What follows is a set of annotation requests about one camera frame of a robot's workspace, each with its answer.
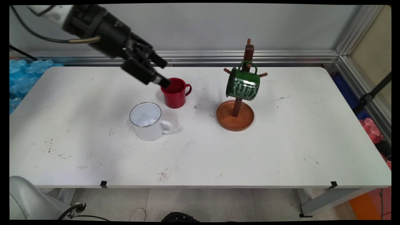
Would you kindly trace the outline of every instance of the metal frame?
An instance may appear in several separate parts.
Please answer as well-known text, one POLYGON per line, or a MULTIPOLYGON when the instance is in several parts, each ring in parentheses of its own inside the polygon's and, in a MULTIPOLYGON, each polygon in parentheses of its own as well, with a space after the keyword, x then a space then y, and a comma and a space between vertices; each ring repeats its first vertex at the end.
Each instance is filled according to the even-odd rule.
POLYGON ((58 194, 57 200, 71 205, 72 199, 74 198, 76 188, 61 188, 60 193, 58 194))
MULTIPOLYGON (((340 56, 336 62, 340 74, 350 86, 357 98, 370 92, 373 86, 350 57, 340 56)), ((366 108, 369 115, 387 140, 392 145, 392 107, 378 94, 366 108)))
MULTIPOLYGON (((371 190, 373 189, 332 188, 322 195, 307 201, 305 204, 302 202, 301 210, 304 217, 313 216, 315 213, 333 208, 371 190)), ((309 198, 309 195, 306 195, 307 193, 307 191, 299 189, 300 199, 309 198)))
MULTIPOLYGON (((365 93, 370 92, 373 86, 366 78, 365 74, 351 60, 349 55, 353 52, 359 41, 365 35, 372 25, 383 5, 363 5, 354 17, 353 22, 343 35, 341 41, 336 47, 338 59, 334 67, 338 69, 347 84, 360 98, 365 93)), ((374 120, 382 132, 385 140, 392 145, 392 107, 377 95, 375 99, 366 107, 367 112, 374 120)))
POLYGON ((336 47, 340 56, 350 55, 376 19, 383 5, 362 5, 336 47))
MULTIPOLYGON (((244 51, 158 51, 157 54, 168 61, 169 66, 233 66, 243 60, 244 51)), ((28 54, 38 59, 51 59, 55 63, 68 66, 120 66, 121 58, 109 59, 95 51, 89 52, 49 52, 33 51, 28 54)), ((21 55, 10 52, 10 56, 21 55)), ((257 64, 299 65, 333 64, 338 54, 334 50, 273 50, 254 51, 253 61, 257 64)))

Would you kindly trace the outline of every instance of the table leg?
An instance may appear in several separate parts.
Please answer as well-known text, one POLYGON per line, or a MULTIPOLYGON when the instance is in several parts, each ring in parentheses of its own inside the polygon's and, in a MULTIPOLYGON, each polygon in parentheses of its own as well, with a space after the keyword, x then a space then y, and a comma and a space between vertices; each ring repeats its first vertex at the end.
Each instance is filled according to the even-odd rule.
POLYGON ((65 204, 71 205, 72 198, 74 197, 76 188, 61 188, 57 199, 65 204))
MULTIPOLYGON (((357 196, 365 194, 373 189, 358 189, 358 188, 332 188, 327 190, 322 195, 309 200, 307 203, 302 202, 303 216, 313 216, 315 213, 326 209, 333 208, 357 196)), ((307 190, 299 190, 300 199, 303 201, 310 196, 307 196, 307 190)))

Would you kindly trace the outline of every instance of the tile floor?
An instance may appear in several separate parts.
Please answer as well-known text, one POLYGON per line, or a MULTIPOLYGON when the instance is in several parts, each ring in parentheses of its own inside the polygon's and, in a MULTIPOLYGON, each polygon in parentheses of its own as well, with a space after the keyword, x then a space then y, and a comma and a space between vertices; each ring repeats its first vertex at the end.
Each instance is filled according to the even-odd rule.
MULTIPOLYGON (((315 189, 314 195, 323 193, 315 189)), ((59 189, 49 193, 57 197, 59 189)), ((200 222, 309 221, 356 219, 348 202, 313 218, 299 218, 300 198, 294 189, 77 189, 72 200, 88 204, 83 214, 112 221, 159 222, 173 211, 200 222)), ((97 220, 92 218, 74 218, 97 220)))

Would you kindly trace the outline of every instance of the red object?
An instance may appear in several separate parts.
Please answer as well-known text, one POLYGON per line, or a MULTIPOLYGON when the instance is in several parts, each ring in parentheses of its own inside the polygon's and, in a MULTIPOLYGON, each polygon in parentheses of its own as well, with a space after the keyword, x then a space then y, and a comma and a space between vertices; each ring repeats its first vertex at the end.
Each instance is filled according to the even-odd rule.
POLYGON ((186 96, 192 91, 192 86, 179 78, 169 78, 169 80, 171 84, 168 88, 161 87, 161 91, 164 93, 165 104, 170 108, 180 108, 185 104, 186 96))
POLYGON ((362 127, 364 127, 364 130, 367 132, 368 136, 370 136, 371 141, 374 144, 380 143, 382 136, 374 121, 371 118, 365 118, 365 120, 359 121, 362 127))

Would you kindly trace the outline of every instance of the black cable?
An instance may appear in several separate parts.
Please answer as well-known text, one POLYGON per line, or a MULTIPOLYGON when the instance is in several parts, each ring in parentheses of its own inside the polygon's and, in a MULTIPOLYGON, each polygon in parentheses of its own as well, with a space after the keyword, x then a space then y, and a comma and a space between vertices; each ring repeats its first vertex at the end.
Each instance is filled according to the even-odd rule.
POLYGON ((97 216, 91 216, 91 215, 77 215, 76 217, 93 217, 93 218, 97 218, 97 219, 102 219, 105 221, 109 221, 108 219, 105 219, 103 217, 97 217, 97 216))
POLYGON ((31 8, 28 8, 33 14, 35 14, 36 16, 43 16, 45 13, 49 12, 50 10, 52 10, 56 5, 51 5, 50 7, 48 7, 47 9, 43 10, 41 13, 37 14, 35 11, 33 11, 31 8))
POLYGON ((73 209, 82 207, 82 206, 84 206, 83 203, 79 203, 79 204, 76 204, 76 205, 71 206, 69 209, 67 209, 65 212, 63 212, 63 213, 61 214, 61 216, 58 218, 58 220, 64 219, 64 217, 65 217, 70 211, 72 211, 73 209))
POLYGON ((381 208, 382 208, 382 212, 380 214, 380 220, 383 220, 383 188, 380 189, 380 203, 381 203, 381 208))
POLYGON ((56 42, 56 43, 69 43, 69 40, 60 40, 60 39, 54 39, 54 38, 47 38, 47 37, 44 37, 44 36, 42 36, 42 35, 40 35, 40 34, 35 33, 35 32, 32 31, 31 29, 29 29, 29 27, 22 21, 20 15, 17 13, 17 11, 15 10, 14 6, 10 5, 10 7, 11 7, 11 10, 14 12, 15 16, 17 17, 18 21, 21 23, 21 25, 22 25, 29 33, 31 33, 32 35, 34 35, 34 36, 36 36, 36 37, 38 37, 38 38, 40 38, 40 39, 46 40, 46 41, 51 41, 51 42, 56 42))
POLYGON ((48 38, 45 36, 42 36, 40 34, 35 33, 29 27, 22 21, 20 15, 18 15, 17 11, 15 10, 14 6, 10 5, 12 11, 14 12, 15 16, 17 17, 18 21, 21 23, 21 25, 32 35, 46 40, 50 42, 56 42, 56 43, 68 43, 68 44, 89 44, 89 43, 95 43, 100 41, 99 36, 91 37, 91 38, 81 38, 81 39, 70 39, 70 40, 60 40, 60 39, 54 39, 54 38, 48 38))
POLYGON ((23 52, 23 51, 19 50, 18 48, 14 47, 14 46, 12 46, 12 45, 10 45, 10 49, 12 49, 12 50, 18 52, 19 54, 22 54, 22 55, 24 55, 24 56, 26 56, 26 57, 28 57, 28 58, 34 60, 34 61, 38 60, 37 58, 35 58, 35 57, 29 55, 29 54, 26 53, 26 52, 23 52))
MULTIPOLYGON (((389 155, 386 157, 385 162, 389 159, 389 157, 391 157, 392 155, 389 155)), ((383 188, 380 189, 379 192, 379 196, 380 196, 380 206, 382 208, 381 214, 380 214, 380 220, 383 220, 383 188)))

